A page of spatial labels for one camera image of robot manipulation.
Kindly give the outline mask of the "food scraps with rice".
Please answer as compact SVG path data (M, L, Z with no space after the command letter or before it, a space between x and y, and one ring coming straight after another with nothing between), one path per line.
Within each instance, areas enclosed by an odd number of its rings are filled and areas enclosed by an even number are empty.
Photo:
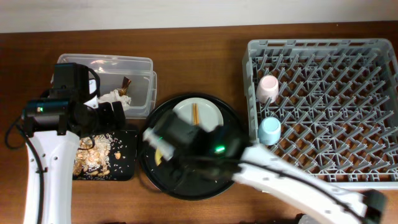
M125 157L121 153L123 146L117 146L121 140L114 138L112 134L101 134L97 136L80 139L77 150L73 176L85 179L104 180L111 177L111 171L118 171L121 166L111 165L111 159L117 161Z

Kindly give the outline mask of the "wooden chopstick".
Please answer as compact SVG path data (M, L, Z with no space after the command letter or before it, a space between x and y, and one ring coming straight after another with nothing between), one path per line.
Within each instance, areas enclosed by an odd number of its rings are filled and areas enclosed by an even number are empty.
M192 121L194 125L197 125L197 104L192 104Z
M198 105L197 105L197 125L199 125Z

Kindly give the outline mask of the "pink plastic cup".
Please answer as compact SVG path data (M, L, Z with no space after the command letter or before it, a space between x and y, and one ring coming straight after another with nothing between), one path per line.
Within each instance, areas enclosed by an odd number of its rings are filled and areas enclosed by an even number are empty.
M275 76L266 75L262 77L256 89L256 98L260 103L265 103L268 99L271 103L275 102L279 95L279 82Z

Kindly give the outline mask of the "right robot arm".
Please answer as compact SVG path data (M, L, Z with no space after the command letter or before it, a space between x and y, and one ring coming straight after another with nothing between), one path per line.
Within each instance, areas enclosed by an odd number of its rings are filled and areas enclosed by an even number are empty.
M318 179L253 144L247 134L223 125L205 131L169 110L144 139L166 161L176 161L209 179L227 177L277 197L303 211L301 223L380 223L387 198L377 190L359 193Z

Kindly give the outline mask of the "blue plastic cup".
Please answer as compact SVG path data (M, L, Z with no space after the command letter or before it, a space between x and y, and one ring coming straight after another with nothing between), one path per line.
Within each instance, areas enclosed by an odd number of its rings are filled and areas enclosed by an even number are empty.
M270 146L276 144L281 135L281 123L275 117L264 118L258 128L258 138L261 144Z

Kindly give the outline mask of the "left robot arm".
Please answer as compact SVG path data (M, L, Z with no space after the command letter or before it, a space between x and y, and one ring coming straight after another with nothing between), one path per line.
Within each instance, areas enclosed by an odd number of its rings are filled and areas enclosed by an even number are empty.
M53 87L22 111L29 157L24 223L70 223L73 163L80 139L122 129L120 102L99 103L100 77L78 63L58 63Z

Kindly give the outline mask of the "white napkin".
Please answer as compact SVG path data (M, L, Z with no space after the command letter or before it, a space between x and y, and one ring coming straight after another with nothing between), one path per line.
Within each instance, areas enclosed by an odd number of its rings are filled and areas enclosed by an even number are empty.
M98 99L98 103L114 103L117 101L121 102L124 111L127 111L131 108L131 97L127 95L120 95L117 89L101 96Z

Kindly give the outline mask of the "grey round plate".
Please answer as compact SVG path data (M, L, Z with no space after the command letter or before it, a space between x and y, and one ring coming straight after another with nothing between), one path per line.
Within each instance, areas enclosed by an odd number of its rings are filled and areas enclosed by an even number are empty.
M194 124L193 105L198 107L198 125L206 132L213 131L223 125L220 109L211 101L204 98L188 98L174 106L173 111L187 123Z

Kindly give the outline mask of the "brown snack wrapper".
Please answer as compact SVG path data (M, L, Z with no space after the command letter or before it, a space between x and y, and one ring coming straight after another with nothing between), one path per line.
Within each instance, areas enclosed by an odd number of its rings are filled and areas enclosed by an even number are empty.
M123 96L123 95L127 94L127 90L129 88L130 84L131 84L131 80L128 79L127 77L124 77L123 82L122 82L122 87L118 88L119 96Z

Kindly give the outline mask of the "yellow bowl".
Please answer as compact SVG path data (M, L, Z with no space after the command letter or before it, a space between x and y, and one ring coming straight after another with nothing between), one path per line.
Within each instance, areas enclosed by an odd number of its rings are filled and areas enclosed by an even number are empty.
M159 149L155 150L155 164L156 166L159 166L162 163L162 153L160 152Z

